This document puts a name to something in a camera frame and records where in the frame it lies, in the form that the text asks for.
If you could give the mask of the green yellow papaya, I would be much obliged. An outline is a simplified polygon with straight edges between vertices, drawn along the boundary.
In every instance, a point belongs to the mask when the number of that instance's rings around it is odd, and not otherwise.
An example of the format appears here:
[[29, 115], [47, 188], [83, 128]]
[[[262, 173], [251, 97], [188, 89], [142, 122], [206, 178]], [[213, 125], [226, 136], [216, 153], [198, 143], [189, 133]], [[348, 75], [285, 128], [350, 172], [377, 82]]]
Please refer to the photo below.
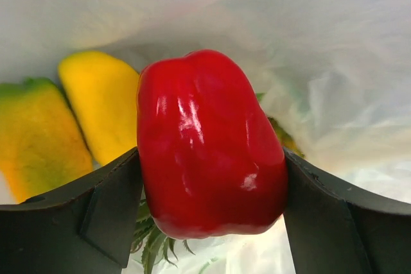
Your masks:
[[17, 202], [92, 170], [76, 119], [50, 79], [1, 84], [1, 172]]

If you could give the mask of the toy pineapple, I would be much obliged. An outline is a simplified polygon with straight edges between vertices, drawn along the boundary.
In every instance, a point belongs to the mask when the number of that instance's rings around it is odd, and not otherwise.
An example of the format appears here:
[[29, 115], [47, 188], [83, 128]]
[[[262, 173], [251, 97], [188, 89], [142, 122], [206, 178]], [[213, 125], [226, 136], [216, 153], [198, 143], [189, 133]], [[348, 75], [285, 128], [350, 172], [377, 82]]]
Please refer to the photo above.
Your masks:
[[[293, 137], [287, 133], [273, 117], [268, 116], [268, 120], [279, 138], [281, 145], [301, 158], [305, 158], [305, 154], [298, 147]], [[159, 254], [161, 255], [160, 259], [164, 259], [169, 264], [176, 266], [176, 264], [168, 258], [168, 252], [171, 252], [177, 259], [174, 251], [175, 242], [175, 239], [166, 236], [159, 230], [153, 221], [146, 199], [141, 198], [130, 253], [136, 253], [142, 249], [141, 265], [143, 267], [143, 273], [152, 273]]]

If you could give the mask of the pale green plastic bag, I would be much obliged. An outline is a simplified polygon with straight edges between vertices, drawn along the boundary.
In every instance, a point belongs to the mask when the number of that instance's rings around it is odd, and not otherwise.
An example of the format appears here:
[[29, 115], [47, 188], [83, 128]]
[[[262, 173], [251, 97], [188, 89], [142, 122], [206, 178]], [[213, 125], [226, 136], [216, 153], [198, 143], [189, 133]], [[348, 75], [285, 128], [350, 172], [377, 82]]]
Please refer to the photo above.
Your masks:
[[[410, 204], [410, 0], [1, 0], [1, 81], [100, 49], [135, 69], [216, 49], [304, 160]], [[284, 216], [260, 235], [175, 242], [152, 273], [296, 273]]]

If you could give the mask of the red bell pepper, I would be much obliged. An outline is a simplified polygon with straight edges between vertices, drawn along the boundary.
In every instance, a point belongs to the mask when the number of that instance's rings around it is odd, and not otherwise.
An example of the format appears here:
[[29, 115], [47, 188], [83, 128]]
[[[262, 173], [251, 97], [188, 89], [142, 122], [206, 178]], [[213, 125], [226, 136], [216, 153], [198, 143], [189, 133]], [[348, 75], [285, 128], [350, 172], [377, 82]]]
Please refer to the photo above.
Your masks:
[[282, 146], [245, 73], [220, 52], [142, 70], [137, 147], [150, 212], [171, 238], [260, 234], [284, 211]]

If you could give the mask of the yellow mango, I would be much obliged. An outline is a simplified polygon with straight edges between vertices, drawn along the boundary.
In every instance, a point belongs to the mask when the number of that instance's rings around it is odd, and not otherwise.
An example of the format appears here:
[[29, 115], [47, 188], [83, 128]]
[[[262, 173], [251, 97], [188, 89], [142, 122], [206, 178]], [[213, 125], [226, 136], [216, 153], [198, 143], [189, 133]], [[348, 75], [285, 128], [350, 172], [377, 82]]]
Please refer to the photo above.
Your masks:
[[58, 75], [97, 163], [104, 166], [137, 144], [139, 74], [101, 51], [63, 59]]

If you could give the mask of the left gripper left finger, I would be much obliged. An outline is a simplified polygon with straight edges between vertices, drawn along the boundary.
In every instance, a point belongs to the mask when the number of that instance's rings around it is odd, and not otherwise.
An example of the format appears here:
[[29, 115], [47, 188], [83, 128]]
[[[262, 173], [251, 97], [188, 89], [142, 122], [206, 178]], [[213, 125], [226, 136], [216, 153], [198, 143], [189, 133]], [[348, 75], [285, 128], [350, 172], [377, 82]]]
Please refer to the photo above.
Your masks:
[[143, 181], [136, 148], [18, 205], [1, 206], [1, 273], [121, 273]]

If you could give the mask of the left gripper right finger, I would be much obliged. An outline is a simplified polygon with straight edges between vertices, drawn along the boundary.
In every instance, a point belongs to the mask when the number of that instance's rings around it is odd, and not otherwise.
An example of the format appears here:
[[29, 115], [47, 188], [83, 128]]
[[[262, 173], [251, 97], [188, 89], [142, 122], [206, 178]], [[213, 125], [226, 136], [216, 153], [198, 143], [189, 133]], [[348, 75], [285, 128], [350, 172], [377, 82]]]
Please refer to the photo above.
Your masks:
[[284, 154], [284, 221], [296, 273], [410, 273], [410, 204]]

